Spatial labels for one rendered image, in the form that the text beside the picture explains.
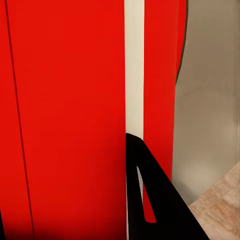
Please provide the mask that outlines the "radio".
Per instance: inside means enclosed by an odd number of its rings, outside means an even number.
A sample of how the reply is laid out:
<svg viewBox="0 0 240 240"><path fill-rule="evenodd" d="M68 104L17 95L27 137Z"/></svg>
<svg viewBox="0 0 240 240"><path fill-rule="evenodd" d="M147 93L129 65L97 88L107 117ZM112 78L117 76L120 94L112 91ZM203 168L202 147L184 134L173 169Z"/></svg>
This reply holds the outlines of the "radio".
<svg viewBox="0 0 240 240"><path fill-rule="evenodd" d="M172 181L188 13L189 0L0 0L5 240L129 240L126 134Z"/></svg>

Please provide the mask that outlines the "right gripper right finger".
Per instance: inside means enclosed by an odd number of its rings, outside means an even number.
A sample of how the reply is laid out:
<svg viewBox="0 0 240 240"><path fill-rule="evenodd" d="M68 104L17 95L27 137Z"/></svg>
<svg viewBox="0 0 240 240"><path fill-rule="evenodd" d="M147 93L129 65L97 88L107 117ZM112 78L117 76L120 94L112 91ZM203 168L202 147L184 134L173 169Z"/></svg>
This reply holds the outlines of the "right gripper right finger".
<svg viewBox="0 0 240 240"><path fill-rule="evenodd" d="M129 240L210 240L145 142L125 140ZM137 167L156 223L145 220Z"/></svg>

